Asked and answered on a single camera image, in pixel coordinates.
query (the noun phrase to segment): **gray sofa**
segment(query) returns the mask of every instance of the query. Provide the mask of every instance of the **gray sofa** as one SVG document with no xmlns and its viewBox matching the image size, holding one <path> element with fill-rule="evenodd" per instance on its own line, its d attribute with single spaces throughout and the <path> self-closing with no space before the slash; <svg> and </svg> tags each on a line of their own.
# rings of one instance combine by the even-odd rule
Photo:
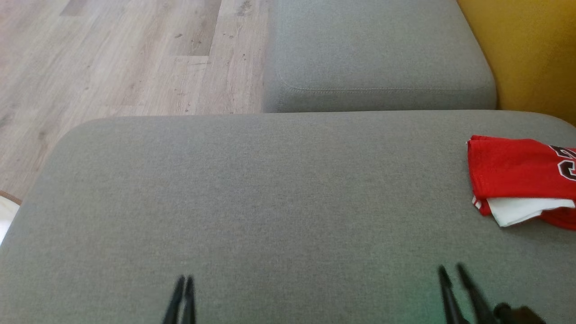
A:
<svg viewBox="0 0 576 324">
<path fill-rule="evenodd" d="M 510 111 L 85 124 L 0 246 L 0 323 L 160 323 L 181 273 L 201 324 L 444 323 L 436 269 L 459 261 L 490 303 L 573 322 L 576 236 L 480 216 L 472 134 L 576 143 L 559 119 Z"/>
<path fill-rule="evenodd" d="M 273 0 L 266 112 L 494 109 L 454 0 Z"/>
</svg>

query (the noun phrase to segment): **yellow wall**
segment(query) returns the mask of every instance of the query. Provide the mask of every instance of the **yellow wall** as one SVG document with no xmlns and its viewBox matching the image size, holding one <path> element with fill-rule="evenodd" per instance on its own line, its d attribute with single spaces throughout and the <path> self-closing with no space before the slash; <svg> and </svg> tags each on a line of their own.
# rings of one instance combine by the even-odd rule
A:
<svg viewBox="0 0 576 324">
<path fill-rule="evenodd" d="M 496 80 L 498 105 L 576 126 L 576 0 L 458 0 Z"/>
</svg>

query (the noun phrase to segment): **white object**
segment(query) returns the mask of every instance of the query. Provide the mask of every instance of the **white object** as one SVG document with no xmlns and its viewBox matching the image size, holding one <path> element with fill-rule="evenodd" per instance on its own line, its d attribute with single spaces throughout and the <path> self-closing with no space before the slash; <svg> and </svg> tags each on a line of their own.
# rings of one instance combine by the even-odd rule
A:
<svg viewBox="0 0 576 324">
<path fill-rule="evenodd" d="M 14 219 L 14 215 L 20 206 L 10 199 L 0 196 L 0 244 L 8 232 L 8 228 Z"/>
<path fill-rule="evenodd" d="M 501 227 L 540 216 L 542 211 L 559 207 L 576 208 L 574 201 L 559 198 L 488 198 L 492 215 Z"/>
</svg>

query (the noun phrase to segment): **laminate floorboard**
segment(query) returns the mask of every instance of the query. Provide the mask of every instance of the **laminate floorboard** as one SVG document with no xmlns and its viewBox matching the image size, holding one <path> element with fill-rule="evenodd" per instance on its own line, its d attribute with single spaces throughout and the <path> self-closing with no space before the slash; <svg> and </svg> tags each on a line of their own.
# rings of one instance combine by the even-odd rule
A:
<svg viewBox="0 0 576 324">
<path fill-rule="evenodd" d="M 268 2 L 0 2 L 0 190 L 89 120 L 260 112 Z"/>
</svg>

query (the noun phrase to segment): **black printed number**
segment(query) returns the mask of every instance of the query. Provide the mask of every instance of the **black printed number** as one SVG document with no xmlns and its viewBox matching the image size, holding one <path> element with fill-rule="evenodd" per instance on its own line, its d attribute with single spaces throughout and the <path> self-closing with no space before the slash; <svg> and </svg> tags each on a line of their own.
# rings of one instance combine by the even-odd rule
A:
<svg viewBox="0 0 576 324">
<path fill-rule="evenodd" d="M 550 148 L 552 148 L 554 151 L 556 151 L 556 154 L 559 157 L 565 157 L 567 159 L 576 159 L 576 152 L 571 150 L 571 149 L 561 148 L 559 146 L 554 146 L 554 145 L 550 145 Z"/>
<path fill-rule="evenodd" d="M 558 171 L 564 178 L 576 181 L 576 163 L 574 161 L 564 160 L 558 163 Z"/>
</svg>

